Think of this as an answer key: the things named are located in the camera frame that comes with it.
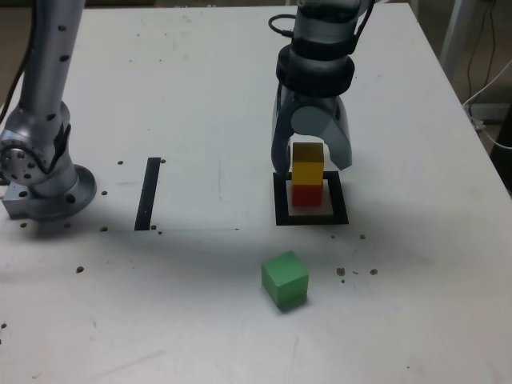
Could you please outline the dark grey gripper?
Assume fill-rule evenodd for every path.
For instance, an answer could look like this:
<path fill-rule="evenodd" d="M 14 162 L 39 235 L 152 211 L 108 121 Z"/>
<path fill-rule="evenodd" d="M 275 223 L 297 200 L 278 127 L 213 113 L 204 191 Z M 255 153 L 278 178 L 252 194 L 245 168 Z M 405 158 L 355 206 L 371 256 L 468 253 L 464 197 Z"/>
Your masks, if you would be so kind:
<path fill-rule="evenodd" d="M 317 98 L 279 85 L 270 152 L 274 171 L 279 175 L 290 170 L 290 138 L 294 133 L 323 140 L 331 162 L 339 170 L 352 165 L 346 109 L 340 97 Z"/>

